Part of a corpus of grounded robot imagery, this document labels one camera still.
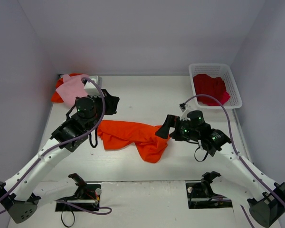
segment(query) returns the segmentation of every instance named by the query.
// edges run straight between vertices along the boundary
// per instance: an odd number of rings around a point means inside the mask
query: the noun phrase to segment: orange fabric
[[[98,126],[98,135],[104,142],[105,150],[119,150],[135,143],[141,158],[146,162],[156,163],[170,139],[162,139],[155,135],[160,126],[143,123],[103,120]]]
[[[82,74],[70,74],[71,77],[77,76],[77,75],[82,75]],[[63,78],[58,79],[56,82],[56,88],[58,88],[62,84],[63,84]],[[56,91],[53,94],[51,101],[56,102],[56,103],[63,103],[63,100],[61,99],[61,97],[59,96],[59,94]]]

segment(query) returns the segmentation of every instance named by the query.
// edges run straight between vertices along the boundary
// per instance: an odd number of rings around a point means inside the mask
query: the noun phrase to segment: white plastic basket
[[[226,109],[234,109],[242,106],[242,99],[239,95],[237,84],[228,65],[219,63],[193,63],[189,65],[189,73],[194,95],[196,95],[193,83],[194,76],[207,74],[212,78],[221,77],[225,82],[227,93],[230,95],[230,99],[224,104],[224,107]],[[220,106],[208,106],[202,102],[198,102],[196,98],[194,101],[199,108],[221,109]]]

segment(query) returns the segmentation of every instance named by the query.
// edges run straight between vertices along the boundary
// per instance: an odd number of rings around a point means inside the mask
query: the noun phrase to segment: white table
[[[104,76],[103,88],[120,97],[117,114],[105,119],[150,125],[163,124],[167,114],[181,115],[179,104],[192,96],[188,76]],[[62,123],[67,111],[64,104],[53,105],[40,146]],[[236,116],[232,111],[228,113],[235,144],[249,158]],[[213,128],[229,135],[221,110],[203,110],[203,114]],[[219,164],[215,156],[196,162],[195,145],[173,140],[168,144],[162,158],[151,164],[140,158],[134,145],[119,151],[104,151],[101,140],[96,149],[86,141],[44,181],[58,181],[76,172],[85,181],[103,182],[101,206],[112,207],[113,212],[108,216],[76,212],[74,228],[250,227],[237,204],[233,209],[188,209],[184,181],[200,180],[202,174],[215,171]],[[11,220],[9,228],[62,228],[60,212],[54,209],[55,203],[45,205],[21,224]],[[272,228],[280,228],[278,222]]]

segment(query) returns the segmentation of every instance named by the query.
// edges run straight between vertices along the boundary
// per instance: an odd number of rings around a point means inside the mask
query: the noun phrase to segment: pink fabric
[[[75,104],[76,97],[87,96],[84,90],[85,85],[81,82],[82,77],[89,77],[89,75],[78,75],[71,77],[70,75],[63,75],[63,84],[56,89],[56,92],[62,98],[68,108]]]

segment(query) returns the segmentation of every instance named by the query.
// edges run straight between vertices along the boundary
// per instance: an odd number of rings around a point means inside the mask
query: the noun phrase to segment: gray wall
[[[231,64],[265,0],[19,0],[61,73]]]
[[[285,181],[285,0],[267,0],[231,66],[255,165]],[[285,228],[285,215],[281,219]]]
[[[56,77],[18,1],[0,0],[0,181],[36,153]],[[0,228],[8,220],[0,215]]]

